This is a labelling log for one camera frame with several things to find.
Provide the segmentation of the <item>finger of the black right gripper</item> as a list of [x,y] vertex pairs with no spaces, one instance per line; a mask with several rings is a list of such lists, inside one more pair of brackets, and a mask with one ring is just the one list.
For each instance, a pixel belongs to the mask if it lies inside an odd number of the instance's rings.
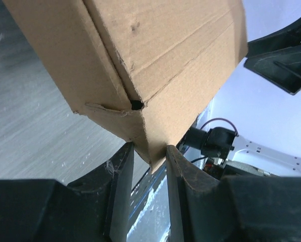
[[244,67],[290,95],[301,91],[301,45],[249,57]]
[[247,58],[301,45],[301,1],[246,1]]

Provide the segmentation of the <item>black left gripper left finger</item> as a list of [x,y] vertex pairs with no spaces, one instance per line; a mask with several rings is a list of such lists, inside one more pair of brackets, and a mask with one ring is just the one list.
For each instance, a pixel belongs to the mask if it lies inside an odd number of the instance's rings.
[[0,241],[126,241],[133,165],[126,143],[67,185],[0,180]]

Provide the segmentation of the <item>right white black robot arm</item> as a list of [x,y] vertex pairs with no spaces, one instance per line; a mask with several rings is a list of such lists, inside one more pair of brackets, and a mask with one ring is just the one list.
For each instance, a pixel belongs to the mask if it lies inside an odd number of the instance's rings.
[[290,95],[239,63],[198,128],[237,128],[232,161],[278,176],[301,176],[301,92]]

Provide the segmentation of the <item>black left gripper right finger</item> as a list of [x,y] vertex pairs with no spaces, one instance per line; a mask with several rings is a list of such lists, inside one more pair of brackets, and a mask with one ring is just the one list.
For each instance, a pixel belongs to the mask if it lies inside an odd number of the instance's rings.
[[301,241],[301,177],[216,180],[166,152],[171,241]]

